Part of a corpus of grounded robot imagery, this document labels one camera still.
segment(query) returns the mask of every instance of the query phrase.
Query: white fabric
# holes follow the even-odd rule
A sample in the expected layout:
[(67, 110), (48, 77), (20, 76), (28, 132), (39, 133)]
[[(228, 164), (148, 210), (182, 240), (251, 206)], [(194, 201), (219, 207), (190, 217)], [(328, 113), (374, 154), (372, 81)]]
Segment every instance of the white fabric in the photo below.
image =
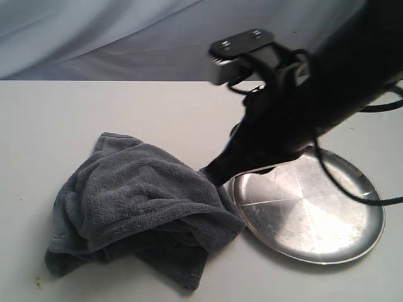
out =
[(364, 0), (201, 0), (119, 41), (71, 60), (42, 64), (9, 79), (206, 81), (206, 52), (216, 40), (263, 28), (290, 48), (312, 51), (363, 3)]
[(129, 36), (198, 0), (0, 0), (0, 78)]

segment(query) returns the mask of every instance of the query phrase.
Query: metal plate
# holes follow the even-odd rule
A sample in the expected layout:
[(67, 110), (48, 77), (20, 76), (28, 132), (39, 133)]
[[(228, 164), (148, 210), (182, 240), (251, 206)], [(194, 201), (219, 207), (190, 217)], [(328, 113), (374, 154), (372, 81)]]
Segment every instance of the metal plate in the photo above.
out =
[[(323, 150), (326, 165), (350, 192), (379, 199), (371, 182), (338, 155)], [(385, 226), (383, 208), (345, 195), (322, 172), (309, 147), (298, 160), (264, 175), (244, 174), (229, 193), (248, 228), (264, 244), (294, 259), (340, 264), (368, 253)]]

